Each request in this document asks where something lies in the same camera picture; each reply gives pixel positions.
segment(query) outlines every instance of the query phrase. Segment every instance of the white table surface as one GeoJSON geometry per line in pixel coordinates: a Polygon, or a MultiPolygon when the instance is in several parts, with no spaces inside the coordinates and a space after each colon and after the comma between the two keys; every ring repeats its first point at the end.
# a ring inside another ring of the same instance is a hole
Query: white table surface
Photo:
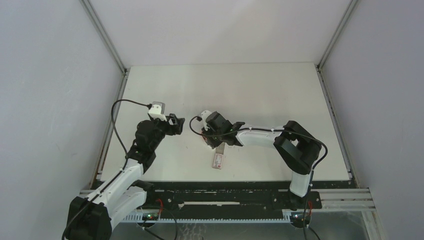
{"type": "MultiPolygon", "coordinates": [[[[165,115],[185,118],[181,135],[166,136],[156,159],[141,177],[146,181],[289,181],[291,170],[273,148],[225,146],[222,169],[212,168],[215,150],[189,129],[189,120],[203,110],[218,111],[230,122],[255,126],[300,123],[329,149],[314,180],[348,180],[346,165],[313,63],[199,64],[133,66],[124,99],[165,103],[165,115]]],[[[127,149],[137,124],[148,119],[147,108],[123,102],[116,121],[127,149]]],[[[193,128],[201,130],[194,121],[193,128]]],[[[124,163],[115,135],[101,174],[106,180],[124,163]]]]}

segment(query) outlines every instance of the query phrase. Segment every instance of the white sticker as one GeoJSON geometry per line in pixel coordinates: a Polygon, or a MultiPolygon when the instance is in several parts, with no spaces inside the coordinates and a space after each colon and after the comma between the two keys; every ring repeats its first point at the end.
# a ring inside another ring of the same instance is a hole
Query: white sticker
{"type": "Polygon", "coordinates": [[[212,167],[214,169],[221,169],[223,166],[224,155],[215,153],[215,159],[213,160],[212,167]]]}

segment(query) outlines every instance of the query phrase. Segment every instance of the white wall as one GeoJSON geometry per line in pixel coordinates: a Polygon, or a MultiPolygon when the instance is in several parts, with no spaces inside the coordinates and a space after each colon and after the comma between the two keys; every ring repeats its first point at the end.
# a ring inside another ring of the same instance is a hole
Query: white wall
{"type": "Polygon", "coordinates": [[[318,63],[350,0],[92,0],[126,67],[318,63]]]}
{"type": "Polygon", "coordinates": [[[0,239],[60,239],[121,73],[77,0],[2,0],[0,53],[0,239]]]}
{"type": "Polygon", "coordinates": [[[325,66],[358,175],[391,240],[424,225],[424,1],[361,1],[325,66]]]}

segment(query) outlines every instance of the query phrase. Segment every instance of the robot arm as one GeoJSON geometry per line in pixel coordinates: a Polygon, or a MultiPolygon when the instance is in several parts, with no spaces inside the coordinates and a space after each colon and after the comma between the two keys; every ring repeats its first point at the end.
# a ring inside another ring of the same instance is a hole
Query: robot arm
{"type": "Polygon", "coordinates": [[[150,119],[137,125],[124,168],[87,197],[77,196],[72,200],[64,237],[69,240],[109,239],[118,223],[146,202],[146,189],[133,183],[152,165],[155,150],[165,135],[180,135],[185,121],[172,113],[165,116],[164,110],[164,103],[152,103],[148,111],[150,119]]]}
{"type": "Polygon", "coordinates": [[[198,120],[203,122],[202,135],[212,148],[221,143],[230,146],[262,146],[278,151],[293,171],[290,192],[303,198],[309,189],[311,170],[321,145],[295,121],[284,126],[257,127],[245,122],[231,124],[218,112],[203,111],[198,120]]]}

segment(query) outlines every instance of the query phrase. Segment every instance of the red wire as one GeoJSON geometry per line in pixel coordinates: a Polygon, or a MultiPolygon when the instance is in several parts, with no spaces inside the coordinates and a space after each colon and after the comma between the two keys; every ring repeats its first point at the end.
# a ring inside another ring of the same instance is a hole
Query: red wire
{"type": "Polygon", "coordinates": [[[164,207],[164,203],[162,202],[162,200],[160,198],[156,199],[156,202],[159,202],[160,203],[160,209],[159,209],[158,214],[161,215],[162,208],[164,207]]]}
{"type": "Polygon", "coordinates": [[[311,216],[312,215],[312,202],[307,201],[307,204],[309,205],[309,216],[311,216]]]}

